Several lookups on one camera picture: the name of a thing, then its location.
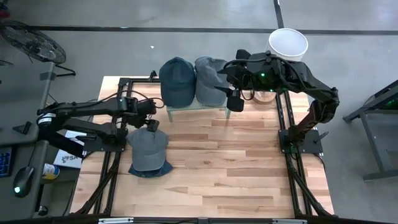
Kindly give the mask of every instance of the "wooden tabletop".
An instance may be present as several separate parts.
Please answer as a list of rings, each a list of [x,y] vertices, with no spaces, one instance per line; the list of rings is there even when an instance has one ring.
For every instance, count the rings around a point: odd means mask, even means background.
[[[119,78],[104,77],[99,99],[117,91]],[[134,84],[133,90],[148,97],[160,97],[158,83]],[[307,96],[295,93],[290,96],[298,123],[307,114]],[[294,217],[285,158],[277,137],[280,127],[276,108],[275,101],[268,105],[246,101],[244,111],[232,112],[229,120],[222,109],[176,111],[173,123],[169,122],[165,108],[157,110],[152,118],[160,121],[159,129],[169,135],[167,160],[174,170],[153,179],[131,175],[128,170],[132,149],[126,146],[119,166],[112,216]],[[109,116],[94,118],[96,123],[110,120]],[[83,161],[71,212],[78,210],[97,187],[103,157],[104,153],[95,152]],[[311,154],[302,157],[308,187],[325,209],[333,213],[321,162]],[[102,209],[107,191],[108,188],[104,191]],[[300,190],[298,194],[304,211]]]

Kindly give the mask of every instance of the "baseball cap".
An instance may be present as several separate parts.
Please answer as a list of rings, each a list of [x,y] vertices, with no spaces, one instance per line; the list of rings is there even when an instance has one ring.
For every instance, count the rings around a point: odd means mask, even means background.
[[[164,104],[174,108],[191,105],[195,97],[196,75],[193,65],[175,57],[159,70],[160,93]]]
[[[140,128],[126,136],[132,147],[132,166],[137,171],[162,168],[166,160],[166,147],[169,137],[161,130],[148,131]]]
[[[195,60],[197,71],[196,94],[199,103],[206,106],[220,106],[226,100],[226,94],[214,88],[229,87],[226,81],[226,74],[219,74],[217,71],[223,69],[225,60],[211,57],[200,57]]]

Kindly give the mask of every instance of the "concrete floor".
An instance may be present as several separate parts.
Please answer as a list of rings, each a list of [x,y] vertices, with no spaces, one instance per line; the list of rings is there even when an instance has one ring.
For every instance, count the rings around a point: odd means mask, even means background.
[[[280,6],[285,27],[294,29],[398,30],[398,2],[394,0],[280,0]],[[11,0],[9,7],[13,19],[30,25],[277,28],[272,0]],[[174,56],[193,62],[203,55],[231,60],[237,49],[260,52],[269,36],[45,33],[65,49],[65,66],[78,72],[76,77],[53,82],[51,94],[58,101],[96,98],[103,76],[148,75]],[[309,48],[303,61],[318,79],[339,89],[341,100],[334,120],[318,125],[321,132],[330,132],[322,144],[335,213],[345,218],[396,222],[398,177],[363,182],[362,176],[377,171],[377,166],[362,124],[346,124],[342,117],[397,79],[397,36],[308,35],[307,39]],[[0,42],[0,49],[0,59],[30,63],[26,55],[4,42]],[[65,188],[53,187],[51,215],[63,212],[66,199],[56,192],[69,192]]]

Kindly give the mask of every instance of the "denim cap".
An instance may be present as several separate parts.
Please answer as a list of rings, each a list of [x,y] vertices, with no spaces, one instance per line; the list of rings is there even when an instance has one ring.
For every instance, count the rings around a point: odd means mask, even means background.
[[[200,57],[195,60],[197,71],[196,94],[199,103],[206,106],[221,106],[226,100],[226,94],[214,88],[229,87],[226,81],[226,74],[219,74],[217,71],[223,69],[225,60],[211,57]]]
[[[164,165],[169,137],[163,131],[140,128],[128,134],[126,140],[132,147],[132,166],[135,170],[157,170]]]

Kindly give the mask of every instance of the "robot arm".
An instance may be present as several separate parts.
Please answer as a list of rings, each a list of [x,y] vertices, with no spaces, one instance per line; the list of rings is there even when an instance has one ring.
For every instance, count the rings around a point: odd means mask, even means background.
[[[303,62],[284,60],[272,55],[270,51],[251,55],[245,50],[238,50],[236,58],[218,72],[227,74],[227,81],[234,89],[216,86],[227,94],[227,107],[231,111],[243,110],[241,90],[271,91],[278,94],[290,90],[310,95],[315,100],[310,106],[309,114],[298,125],[289,128],[289,141],[296,146],[303,142],[305,133],[315,125],[327,123],[334,117],[339,105],[338,90],[317,80]]]
[[[74,142],[57,131],[67,129],[87,133],[87,136],[77,138],[84,141],[90,151],[120,151],[126,144],[127,129],[117,128],[114,123],[95,124],[74,117],[106,114],[122,118],[136,128],[146,124],[149,131],[156,131],[159,126],[158,121],[147,119],[147,115],[156,114],[153,99],[138,101],[137,98],[120,97],[87,103],[54,103],[38,110],[37,114],[42,139],[78,157],[82,150],[72,150],[77,148]]]

